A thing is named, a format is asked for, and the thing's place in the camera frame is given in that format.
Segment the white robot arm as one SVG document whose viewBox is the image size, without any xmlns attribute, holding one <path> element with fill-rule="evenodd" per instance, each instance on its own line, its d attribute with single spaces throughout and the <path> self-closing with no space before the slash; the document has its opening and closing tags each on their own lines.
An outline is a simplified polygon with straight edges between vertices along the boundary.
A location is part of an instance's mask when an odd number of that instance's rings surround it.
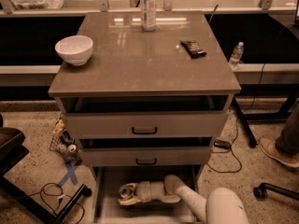
<svg viewBox="0 0 299 224">
<path fill-rule="evenodd" d="M 244 204 L 232 190 L 216 188 L 204 198 L 176 175 L 167 175 L 164 181 L 128 183 L 120 187 L 119 194 L 119 204 L 124 206 L 183 201 L 203 224 L 249 224 Z"/>
</svg>

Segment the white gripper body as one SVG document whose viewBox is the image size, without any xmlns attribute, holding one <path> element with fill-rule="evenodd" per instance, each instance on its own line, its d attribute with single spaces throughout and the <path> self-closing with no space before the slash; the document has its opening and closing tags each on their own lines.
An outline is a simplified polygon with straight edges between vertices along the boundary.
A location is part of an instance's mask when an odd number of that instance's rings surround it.
<svg viewBox="0 0 299 224">
<path fill-rule="evenodd" d="M 135 190 L 136 197 L 141 203 L 148 203 L 151 198 L 151 186 L 149 181 L 142 181 L 137 184 Z"/>
</svg>

